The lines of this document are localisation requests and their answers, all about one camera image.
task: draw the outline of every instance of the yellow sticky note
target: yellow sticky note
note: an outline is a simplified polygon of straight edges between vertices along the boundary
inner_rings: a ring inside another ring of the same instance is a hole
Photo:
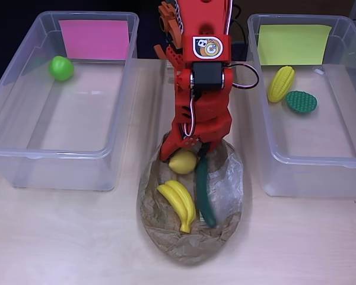
[[[258,52],[261,65],[323,63],[331,27],[324,25],[261,25]]]

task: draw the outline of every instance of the clear plastic bin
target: clear plastic bin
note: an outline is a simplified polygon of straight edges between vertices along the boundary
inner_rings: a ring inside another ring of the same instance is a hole
[[[125,61],[76,60],[63,82],[50,60],[66,56],[59,20],[128,22]],[[127,12],[44,12],[0,81],[0,173],[17,187],[107,191],[115,186],[133,103],[138,17]]]
[[[259,28],[267,24],[331,26],[323,65],[294,66],[292,90],[318,100],[306,116],[284,100],[269,104],[266,88],[280,66],[260,66]],[[249,97],[260,178],[273,196],[356,198],[356,28],[349,18],[320,15],[253,15],[250,50],[263,81]]]

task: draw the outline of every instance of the table surface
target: table surface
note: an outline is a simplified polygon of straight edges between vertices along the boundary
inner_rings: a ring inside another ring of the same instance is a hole
[[[154,246],[139,221],[136,197],[145,166],[140,135],[148,129],[148,104],[156,103],[149,99],[156,92],[150,82],[160,76],[160,66],[161,61],[138,60],[114,190],[14,189],[0,175],[0,284],[356,284],[356,199],[266,195],[247,117],[236,124],[240,141],[227,137],[244,160],[243,215],[233,237],[195,267],[173,262]],[[161,82],[164,98],[173,102],[173,85],[166,78]],[[230,107],[233,96],[244,92],[232,92]],[[166,112],[159,114],[165,126]],[[156,140],[145,143],[151,148]]]

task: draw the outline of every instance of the green textured toy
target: green textured toy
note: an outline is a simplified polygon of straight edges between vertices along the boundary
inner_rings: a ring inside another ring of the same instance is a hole
[[[291,91],[286,95],[286,104],[295,113],[307,114],[315,110],[317,100],[309,93]]]

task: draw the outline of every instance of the pink sticky note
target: pink sticky note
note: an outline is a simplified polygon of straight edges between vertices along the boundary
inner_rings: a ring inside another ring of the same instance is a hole
[[[68,58],[126,59],[128,22],[115,20],[60,20]]]

